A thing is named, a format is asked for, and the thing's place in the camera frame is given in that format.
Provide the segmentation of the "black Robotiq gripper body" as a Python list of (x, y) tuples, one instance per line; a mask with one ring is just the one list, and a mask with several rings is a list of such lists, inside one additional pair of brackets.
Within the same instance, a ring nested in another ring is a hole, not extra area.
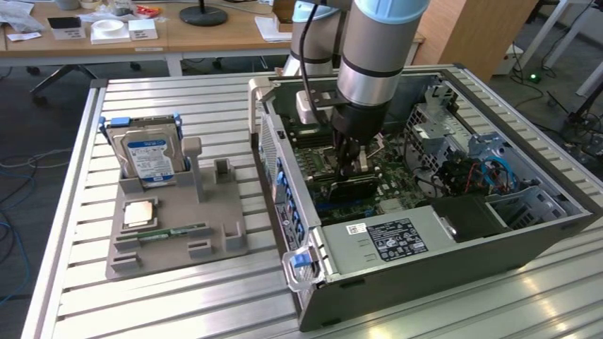
[(335, 106), (333, 128), (339, 136), (355, 141), (370, 141), (383, 127), (387, 104), (363, 106), (347, 103)]

